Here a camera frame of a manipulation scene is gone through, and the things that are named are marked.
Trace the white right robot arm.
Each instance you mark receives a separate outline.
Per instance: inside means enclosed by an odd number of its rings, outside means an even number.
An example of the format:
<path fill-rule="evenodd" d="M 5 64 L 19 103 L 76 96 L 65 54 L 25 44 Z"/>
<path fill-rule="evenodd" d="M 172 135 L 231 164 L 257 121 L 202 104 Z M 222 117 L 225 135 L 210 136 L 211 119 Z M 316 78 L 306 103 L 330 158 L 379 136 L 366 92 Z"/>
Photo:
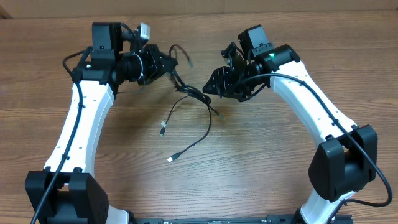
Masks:
<path fill-rule="evenodd" d="M 203 92 L 246 101 L 264 87 L 277 93 L 308 129 L 316 152 L 308 169 L 313 187 L 293 215 L 269 215 L 267 223 L 352 223 L 337 216 L 350 198 L 376 177 L 377 134 L 345 116 L 312 80 L 289 45 L 270 44 L 237 53 L 234 44 L 222 50 L 228 61 L 217 68 Z"/>

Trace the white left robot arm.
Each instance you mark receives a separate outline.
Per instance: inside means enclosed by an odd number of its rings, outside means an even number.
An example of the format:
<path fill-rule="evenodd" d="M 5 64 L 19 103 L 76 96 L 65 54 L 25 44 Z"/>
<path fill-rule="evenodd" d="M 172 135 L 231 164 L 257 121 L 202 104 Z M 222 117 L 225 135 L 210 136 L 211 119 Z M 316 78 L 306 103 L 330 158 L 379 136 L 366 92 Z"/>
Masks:
<path fill-rule="evenodd" d="M 70 108 L 59 140 L 42 171 L 30 171 L 25 190 L 33 206 L 32 223 L 135 223 L 134 215 L 110 205 L 95 180 L 95 157 L 105 118 L 119 86 L 148 85 L 178 62 L 155 44 L 124 53 L 89 46 L 77 52 Z"/>

